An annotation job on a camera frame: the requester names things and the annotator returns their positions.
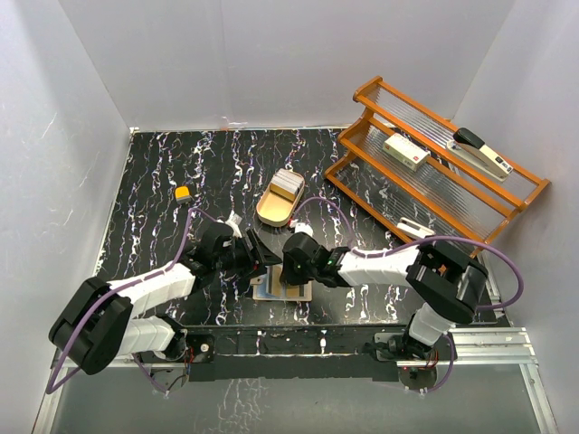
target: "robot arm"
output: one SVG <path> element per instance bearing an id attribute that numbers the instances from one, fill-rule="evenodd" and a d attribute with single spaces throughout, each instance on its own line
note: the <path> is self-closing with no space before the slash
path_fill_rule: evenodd
<path id="1" fill-rule="evenodd" d="M 424 359 L 455 324 L 470 324 L 488 277 L 476 260 L 445 241 L 394 254 L 348 247 L 327 250 L 305 231 L 283 248 L 282 281 L 302 285 L 313 279 L 329 287 L 365 283 L 411 286 L 424 299 L 404 336 L 389 343 L 391 353 Z"/>
<path id="2" fill-rule="evenodd" d="M 97 277 L 85 280 L 52 326 L 49 339 L 62 350 L 96 300 L 113 288 L 134 282 L 122 291 L 122 296 L 110 297 L 92 315 L 74 341 L 69 357 L 87 374 L 102 371 L 118 355 L 156 351 L 177 358 L 182 353 L 184 333 L 176 321 L 166 316 L 134 318 L 171 299 L 201 290 L 214 280 L 218 270 L 253 278 L 280 262 L 255 231 L 242 234 L 231 219 L 213 222 L 173 267 L 167 264 L 109 283 Z"/>

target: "gray wall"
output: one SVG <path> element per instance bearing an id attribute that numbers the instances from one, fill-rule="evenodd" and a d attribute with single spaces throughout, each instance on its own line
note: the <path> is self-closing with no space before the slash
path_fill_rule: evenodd
<path id="1" fill-rule="evenodd" d="M 576 410 L 579 215 L 579 4 L 519 0 L 460 104 L 456 123 L 553 184 L 497 245 L 522 268 L 527 291 L 509 313 L 527 327 L 562 433 Z M 508 270 L 496 266 L 501 293 Z"/>
<path id="2" fill-rule="evenodd" d="M 0 432 L 30 432 L 52 322 L 99 253 L 128 128 L 57 0 L 0 2 Z"/>
<path id="3" fill-rule="evenodd" d="M 60 0 L 127 124 L 350 123 L 375 75 L 454 115 L 512 0 Z"/>

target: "small cardboard box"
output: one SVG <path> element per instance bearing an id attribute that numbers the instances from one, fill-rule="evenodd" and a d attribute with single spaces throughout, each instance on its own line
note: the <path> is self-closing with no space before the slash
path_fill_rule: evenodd
<path id="1" fill-rule="evenodd" d="M 401 134 L 394 133 L 384 141 L 384 151 L 416 172 L 426 161 L 428 152 Z"/>

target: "marble tabletop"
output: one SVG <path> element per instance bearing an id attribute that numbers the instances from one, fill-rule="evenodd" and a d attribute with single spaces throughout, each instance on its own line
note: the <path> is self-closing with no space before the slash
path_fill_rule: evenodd
<path id="1" fill-rule="evenodd" d="M 302 201 L 319 195 L 341 208 L 360 248 L 398 245 L 400 241 L 391 232 L 324 180 L 324 171 L 345 152 L 337 143 L 339 132 L 137 133 L 100 254 L 99 276 L 128 278 L 174 257 L 186 218 L 186 207 L 178 206 L 174 197 L 179 185 L 189 187 L 193 206 L 215 218 L 226 219 L 234 210 L 243 218 L 242 229 L 255 229 L 281 256 L 290 232 L 261 223 L 255 207 L 273 174 L 282 167 L 305 177 Z M 312 225 L 314 237 L 326 247 L 347 244 L 346 225 L 327 205 L 308 204 L 299 218 Z M 207 224 L 196 215 L 190 241 L 198 241 Z M 421 305 L 422 299 L 411 288 L 387 282 L 356 288 L 326 288 L 314 283 L 311 302 L 254 301 L 249 282 L 223 274 L 203 291 L 157 307 L 156 312 L 169 314 L 183 326 L 379 325 L 406 324 Z"/>

